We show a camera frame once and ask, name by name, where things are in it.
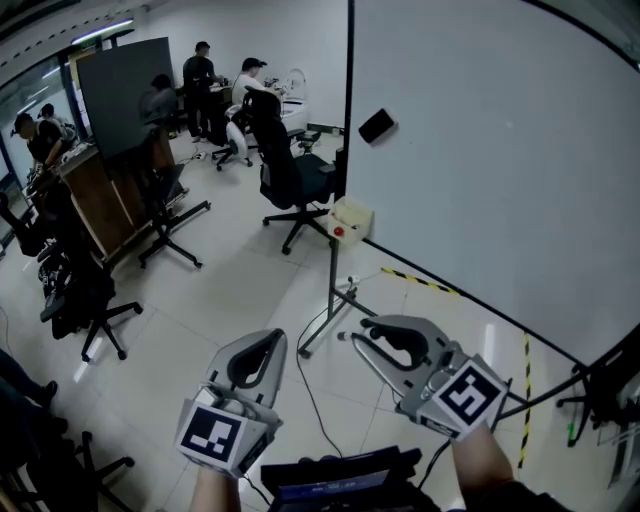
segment forearm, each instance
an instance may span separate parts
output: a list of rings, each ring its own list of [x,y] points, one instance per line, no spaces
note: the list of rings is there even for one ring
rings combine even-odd
[[[189,512],[240,512],[238,481],[200,468]]]
[[[56,161],[56,158],[58,158],[58,153],[60,153],[60,149],[62,148],[62,139],[59,139],[58,142],[56,142],[53,147],[51,148],[51,151],[49,151],[49,156],[47,157],[47,159],[45,160],[45,165],[53,165]]]
[[[509,459],[486,424],[453,443],[453,461],[468,508],[487,492],[513,480]]]

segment partition board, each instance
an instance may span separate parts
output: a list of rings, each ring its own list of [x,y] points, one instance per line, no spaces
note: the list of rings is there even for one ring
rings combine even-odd
[[[80,87],[102,157],[137,147],[148,134],[140,101],[160,74],[173,77],[169,39],[149,39],[77,61]]]
[[[518,0],[355,0],[371,239],[588,363],[640,321],[640,75]],[[374,145],[380,108],[398,128]]]

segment black office chair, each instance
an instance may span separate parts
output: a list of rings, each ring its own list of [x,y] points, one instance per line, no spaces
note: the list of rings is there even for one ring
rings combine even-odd
[[[131,457],[96,469],[93,464],[89,443],[90,432],[82,433],[82,445],[74,448],[73,442],[60,440],[39,459],[27,463],[27,474],[36,492],[10,492],[16,503],[29,503],[39,510],[38,502],[46,505],[51,512],[98,512],[98,493],[102,494],[123,512],[133,512],[120,500],[104,480],[123,466],[131,468],[135,461]],[[77,455],[83,455],[84,465]]]
[[[90,362],[87,354],[98,329],[107,334],[125,360],[127,353],[120,347],[108,320],[133,310],[142,313],[137,302],[108,309],[115,297],[115,283],[108,268],[97,263],[82,238],[82,225],[71,201],[71,192],[63,183],[53,185],[44,201],[43,217],[55,236],[56,244],[38,255],[42,262],[41,278],[46,303],[40,320],[52,322],[53,336],[63,338],[80,328],[89,328],[82,348],[82,360]]]
[[[38,217],[33,224],[18,219],[9,209],[9,198],[3,192],[0,192],[0,217],[13,229],[20,250],[25,256],[33,257],[40,254],[47,247],[48,240],[53,237],[43,225],[41,218]]]
[[[158,128],[150,129],[150,133],[142,145],[127,153],[134,162],[137,162],[136,167],[143,169],[142,173],[134,169],[132,175],[145,204],[147,215],[151,219],[151,225],[158,233],[158,238],[154,240],[151,247],[138,256],[140,266],[146,268],[147,260],[151,256],[160,251],[160,249],[169,247],[191,261],[196,268],[202,268],[202,263],[193,254],[175,244],[169,235],[179,224],[182,224],[200,211],[204,209],[211,210],[211,203],[202,201],[182,215],[174,216],[169,213],[166,204],[167,200],[171,197],[173,188],[178,183],[185,166],[184,164],[178,164],[171,168],[158,169],[156,172],[152,165],[152,154],[154,140],[159,134]]]
[[[263,162],[260,192],[281,210],[288,210],[292,206],[298,208],[296,213],[265,217],[262,224],[268,226],[269,222],[280,220],[295,222],[282,246],[283,254],[291,252],[289,244],[304,225],[311,226],[331,240],[326,230],[315,220],[329,213],[329,210],[309,211],[307,205],[314,201],[323,204],[329,201],[333,193],[335,166],[311,153],[293,158],[291,141],[302,135],[304,130],[287,133],[280,119],[280,100],[270,92],[249,90],[243,110],[258,141]]]

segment ceiling light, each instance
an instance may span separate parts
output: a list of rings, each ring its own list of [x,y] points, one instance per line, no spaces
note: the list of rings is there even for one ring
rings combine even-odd
[[[33,107],[36,104],[36,100],[33,100],[31,103],[29,103],[26,107],[22,107],[20,110],[18,110],[18,113],[16,114],[17,116],[19,116],[20,114],[22,114],[25,110],[30,109],[31,107]]]
[[[43,89],[40,89],[38,92],[34,92],[31,96],[29,96],[27,98],[27,100],[30,100],[31,98],[35,98],[38,94],[40,94],[41,92],[46,91],[49,88],[49,86],[47,85],[46,87],[44,87]]]
[[[51,75],[53,75],[56,71],[60,71],[60,66],[58,66],[55,69],[52,69],[51,71],[49,71],[46,75],[44,75],[42,77],[42,79],[44,80],[45,78],[49,78]]]
[[[120,23],[116,23],[115,25],[109,25],[107,27],[99,28],[98,30],[94,30],[93,32],[89,32],[88,34],[85,34],[83,36],[76,37],[73,41],[71,41],[71,44],[84,43],[85,41],[88,41],[89,39],[92,39],[96,36],[99,36],[100,34],[104,34],[105,32],[110,32],[111,30],[115,30],[120,27],[124,27],[125,25],[129,25],[130,23],[133,23],[133,19],[121,21]]]

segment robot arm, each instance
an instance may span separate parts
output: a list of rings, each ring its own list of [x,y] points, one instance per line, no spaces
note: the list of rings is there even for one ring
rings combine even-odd
[[[362,325],[366,335],[351,335],[355,349],[402,397],[399,414],[457,441],[498,415],[507,386],[480,356],[466,355],[432,322],[387,315]],[[390,357],[379,346],[382,338],[406,350],[411,362]],[[195,399],[184,402],[176,448],[196,464],[242,477],[282,426],[273,405],[286,352],[280,329],[220,349]]]
[[[282,426],[272,407],[286,353],[280,329],[249,334],[220,349],[195,399],[184,401],[178,451],[198,465],[242,477]]]
[[[362,320],[368,336],[351,335],[354,347],[371,369],[396,391],[396,412],[419,425],[461,441],[485,422],[493,423],[507,386],[478,355],[425,318],[386,315]],[[381,338],[411,358],[402,365],[377,343]]]

